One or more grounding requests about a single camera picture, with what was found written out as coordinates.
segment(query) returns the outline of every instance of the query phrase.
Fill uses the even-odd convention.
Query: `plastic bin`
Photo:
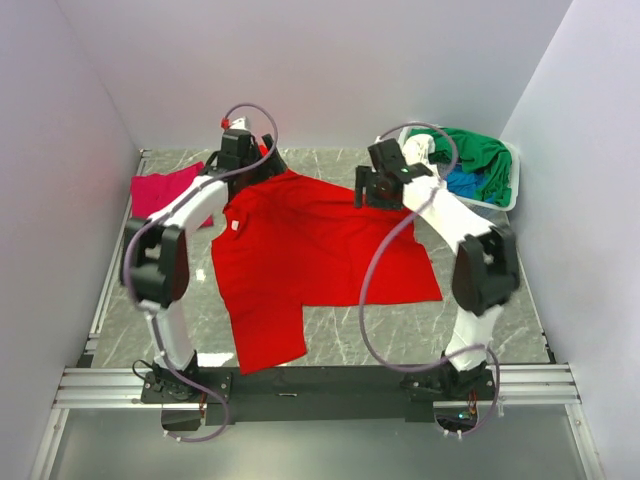
[[[400,146],[403,146],[407,141],[409,136],[409,132],[413,130],[415,127],[405,127],[400,131],[400,136],[398,137],[398,143]],[[500,207],[498,205],[494,205],[493,203],[486,203],[480,200],[474,200],[472,198],[460,197],[456,195],[456,197],[466,205],[477,205],[484,208],[490,208],[492,210],[500,210],[503,212],[508,212],[516,206],[516,200],[518,198],[518,185],[520,184],[520,155],[516,150],[516,147],[511,145],[508,142],[502,142],[509,153],[511,153],[511,171],[509,172],[509,187],[511,188],[511,200],[509,201],[509,205],[506,207]]]

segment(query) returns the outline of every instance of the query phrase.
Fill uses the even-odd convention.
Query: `green cloth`
[[[459,128],[443,128],[458,146],[460,164],[464,173],[481,171],[486,178],[482,187],[474,194],[475,200],[486,201],[493,196],[493,203],[506,207],[511,201],[509,176],[511,172],[511,153],[500,140],[485,137],[478,133]],[[429,154],[430,163],[450,163],[451,145],[435,130],[428,128],[413,129],[409,137],[426,133],[435,141],[435,152]]]

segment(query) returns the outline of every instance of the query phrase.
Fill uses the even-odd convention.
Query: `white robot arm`
[[[263,136],[262,140],[267,148],[272,147],[270,135]],[[220,150],[212,154],[189,188],[149,218],[131,218],[125,226],[124,248],[127,250],[136,232],[149,222],[168,217],[152,226],[133,246],[129,267],[135,294],[154,343],[154,361],[163,369],[168,368],[165,360],[169,360],[176,370],[186,371],[195,360],[196,352],[189,340],[181,300],[189,282],[187,239],[207,218],[221,214],[227,202],[242,188],[283,173],[286,165],[274,150],[266,162],[247,173],[212,183],[211,180],[221,172],[257,163],[262,156],[246,119],[236,120],[225,130]],[[125,255],[120,269],[123,283],[124,261]],[[156,333],[164,348],[158,344]]]
[[[444,354],[465,347],[489,346],[503,305],[520,285],[515,239],[507,228],[498,228],[480,217],[451,194],[437,169],[427,163],[426,148],[415,141],[401,150],[394,139],[377,141],[369,147],[373,167],[356,169],[356,207],[420,211],[422,217],[444,239],[456,255],[452,282],[458,303],[452,338]],[[457,372],[483,365],[483,350],[471,350],[450,358]]]

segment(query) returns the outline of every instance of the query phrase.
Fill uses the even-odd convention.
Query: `white wall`
[[[0,477],[82,351],[137,151],[50,0],[0,2]]]
[[[142,147],[256,101],[289,146],[428,119],[498,135],[570,0],[58,0]]]
[[[502,135],[531,288],[611,479],[640,465],[638,25],[636,0],[574,0]]]

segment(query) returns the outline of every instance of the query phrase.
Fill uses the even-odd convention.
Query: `gray marble surface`
[[[209,151],[160,150],[148,152],[143,172],[169,173],[197,161]],[[353,188],[354,167],[368,164],[364,149],[284,149],[282,155],[294,171]],[[483,209],[495,223],[506,214]],[[189,241],[191,281],[184,297],[188,331],[208,365],[236,365],[229,314],[218,293],[211,262],[211,240],[225,228],[224,217],[213,228],[199,230]],[[453,253],[424,221],[416,223],[416,239],[425,245],[442,289],[444,301],[367,307],[367,325],[373,345],[394,363],[419,363],[437,359],[449,342],[456,305],[450,282]],[[100,339],[93,367],[129,367],[138,359],[152,360],[151,338],[142,315],[134,310],[116,278],[103,310]],[[304,328],[308,353],[291,365],[367,365],[376,361],[360,337],[357,307],[305,307]],[[494,350],[505,363],[547,363],[545,339],[524,285],[498,320]]]

